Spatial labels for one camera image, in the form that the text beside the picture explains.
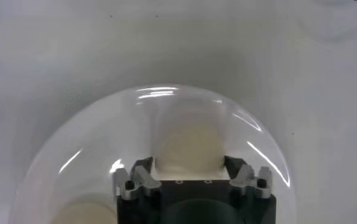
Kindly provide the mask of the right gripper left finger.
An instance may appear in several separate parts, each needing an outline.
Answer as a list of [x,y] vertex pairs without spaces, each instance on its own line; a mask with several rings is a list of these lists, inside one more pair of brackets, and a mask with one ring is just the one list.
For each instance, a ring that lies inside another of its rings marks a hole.
[[113,172],[113,196],[114,200],[137,200],[141,195],[151,197],[159,192],[162,182],[151,176],[154,158],[148,157],[137,160],[130,173],[124,167]]

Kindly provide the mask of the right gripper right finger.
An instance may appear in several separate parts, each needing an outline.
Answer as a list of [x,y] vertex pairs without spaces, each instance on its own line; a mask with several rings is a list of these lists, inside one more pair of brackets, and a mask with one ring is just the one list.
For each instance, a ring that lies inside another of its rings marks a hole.
[[272,172],[269,167],[261,166],[258,174],[241,158],[224,156],[224,166],[230,177],[229,184],[240,195],[252,194],[255,198],[269,199],[272,195]]

